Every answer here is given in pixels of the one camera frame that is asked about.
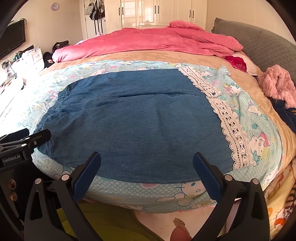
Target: clock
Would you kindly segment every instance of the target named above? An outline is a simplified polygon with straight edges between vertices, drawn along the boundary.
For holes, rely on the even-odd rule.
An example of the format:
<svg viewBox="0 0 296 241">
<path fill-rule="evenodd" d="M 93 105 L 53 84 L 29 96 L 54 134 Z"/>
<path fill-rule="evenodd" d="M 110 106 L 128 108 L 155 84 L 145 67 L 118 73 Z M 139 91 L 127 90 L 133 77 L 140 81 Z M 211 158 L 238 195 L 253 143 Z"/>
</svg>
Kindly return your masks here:
<svg viewBox="0 0 296 241">
<path fill-rule="evenodd" d="M 57 10 L 59 8 L 59 5 L 55 2 L 54 4 L 52 4 L 51 9 L 53 11 Z"/>
</svg>

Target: television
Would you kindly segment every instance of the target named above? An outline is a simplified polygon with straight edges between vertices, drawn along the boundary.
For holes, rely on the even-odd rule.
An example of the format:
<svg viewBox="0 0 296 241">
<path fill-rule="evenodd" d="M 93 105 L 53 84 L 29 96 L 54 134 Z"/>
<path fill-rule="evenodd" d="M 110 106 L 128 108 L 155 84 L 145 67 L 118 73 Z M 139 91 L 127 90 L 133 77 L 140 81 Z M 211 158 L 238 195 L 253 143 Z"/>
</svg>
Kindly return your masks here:
<svg viewBox="0 0 296 241">
<path fill-rule="evenodd" d="M 25 19 L 10 24 L 0 38 L 0 59 L 26 42 Z"/>
</svg>

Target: pink plush blanket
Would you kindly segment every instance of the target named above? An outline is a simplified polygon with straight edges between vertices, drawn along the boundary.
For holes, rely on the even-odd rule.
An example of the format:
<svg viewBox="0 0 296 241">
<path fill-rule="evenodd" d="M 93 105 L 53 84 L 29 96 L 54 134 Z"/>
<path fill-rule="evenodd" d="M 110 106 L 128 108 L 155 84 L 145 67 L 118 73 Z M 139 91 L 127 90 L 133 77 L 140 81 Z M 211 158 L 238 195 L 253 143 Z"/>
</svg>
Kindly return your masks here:
<svg viewBox="0 0 296 241">
<path fill-rule="evenodd" d="M 296 107 L 296 89 L 287 70 L 276 64 L 258 76 L 258 83 L 266 97 L 284 100 L 286 108 Z"/>
<path fill-rule="evenodd" d="M 195 24 L 177 20 L 167 28 L 124 28 L 88 39 L 56 50 L 52 59 L 57 63 L 132 50 L 167 50 L 224 58 L 242 49 L 233 37 L 208 33 Z"/>
</svg>

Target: gray headboard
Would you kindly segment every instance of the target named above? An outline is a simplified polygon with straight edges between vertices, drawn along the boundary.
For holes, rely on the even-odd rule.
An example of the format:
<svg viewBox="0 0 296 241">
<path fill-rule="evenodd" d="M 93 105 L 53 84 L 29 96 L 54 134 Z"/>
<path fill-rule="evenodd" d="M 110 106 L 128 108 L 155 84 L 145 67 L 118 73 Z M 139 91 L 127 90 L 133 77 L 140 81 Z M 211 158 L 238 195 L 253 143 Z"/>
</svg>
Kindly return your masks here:
<svg viewBox="0 0 296 241">
<path fill-rule="evenodd" d="M 266 29 L 216 18 L 215 34 L 235 37 L 244 46 L 244 53 L 262 70 L 275 64 L 289 71 L 296 84 L 296 45 Z"/>
</svg>

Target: lace trim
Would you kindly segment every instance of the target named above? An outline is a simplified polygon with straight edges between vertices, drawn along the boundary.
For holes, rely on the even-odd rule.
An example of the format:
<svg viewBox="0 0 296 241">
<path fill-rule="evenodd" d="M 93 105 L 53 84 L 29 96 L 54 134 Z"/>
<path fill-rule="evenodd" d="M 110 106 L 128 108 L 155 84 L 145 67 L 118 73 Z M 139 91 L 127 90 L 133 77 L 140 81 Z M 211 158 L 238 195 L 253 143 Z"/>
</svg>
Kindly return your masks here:
<svg viewBox="0 0 296 241">
<path fill-rule="evenodd" d="M 198 73 L 192 67 L 187 66 L 179 69 L 179 71 L 186 75 L 196 88 L 199 88 L 206 94 L 213 111 L 220 118 L 222 133 L 225 135 L 225 139 L 229 142 L 229 148 L 232 150 L 233 169 L 253 164 L 246 132 L 243 131 L 238 119 L 233 116 L 230 106 L 224 100 L 216 98 L 221 92 L 198 76 Z"/>
</svg>

